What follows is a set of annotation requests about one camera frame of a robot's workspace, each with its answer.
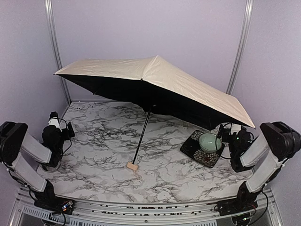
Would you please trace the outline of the beige folding umbrella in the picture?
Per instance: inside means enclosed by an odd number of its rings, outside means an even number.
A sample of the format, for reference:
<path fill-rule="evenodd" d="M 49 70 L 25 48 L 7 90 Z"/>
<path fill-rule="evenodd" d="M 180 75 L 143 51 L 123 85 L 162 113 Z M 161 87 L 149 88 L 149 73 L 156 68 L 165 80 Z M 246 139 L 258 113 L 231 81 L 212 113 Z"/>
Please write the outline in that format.
<path fill-rule="evenodd" d="M 235 97 L 196 79 L 160 56 L 79 60 L 56 74 L 95 95 L 131 102 L 145 112 L 173 116 L 207 130 L 222 123 L 254 128 Z"/>

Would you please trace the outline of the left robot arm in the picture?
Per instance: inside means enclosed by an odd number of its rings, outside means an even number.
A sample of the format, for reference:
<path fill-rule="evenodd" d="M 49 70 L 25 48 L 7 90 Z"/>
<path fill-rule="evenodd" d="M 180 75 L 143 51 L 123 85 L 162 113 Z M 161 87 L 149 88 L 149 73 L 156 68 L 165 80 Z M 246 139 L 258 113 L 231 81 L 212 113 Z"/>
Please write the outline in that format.
<path fill-rule="evenodd" d="M 29 133 L 25 123 L 6 121 L 1 125 L 0 161 L 14 180 L 28 187 L 35 206 L 55 213 L 73 213 L 75 201 L 58 197 L 53 184 L 25 159 L 25 155 L 28 155 L 44 170 L 55 170 L 61 164 L 65 141 L 73 136 L 74 132 L 69 123 L 64 129 L 58 125 L 46 126 L 42 132 L 42 142 Z"/>

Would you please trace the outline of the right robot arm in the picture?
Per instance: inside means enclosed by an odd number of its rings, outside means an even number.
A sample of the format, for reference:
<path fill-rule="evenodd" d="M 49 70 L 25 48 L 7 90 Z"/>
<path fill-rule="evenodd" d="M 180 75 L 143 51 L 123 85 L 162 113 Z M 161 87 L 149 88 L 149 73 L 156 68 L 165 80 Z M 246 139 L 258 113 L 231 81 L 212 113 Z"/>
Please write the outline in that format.
<path fill-rule="evenodd" d="M 222 141 L 228 144 L 230 163 L 235 172 L 251 170 L 257 164 L 259 167 L 240 185 L 236 198 L 217 202 L 221 216 L 256 208 L 257 196 L 263 192 L 265 185 L 301 149 L 300 133 L 281 121 L 262 123 L 260 130 L 257 137 L 244 127 L 222 135 Z"/>

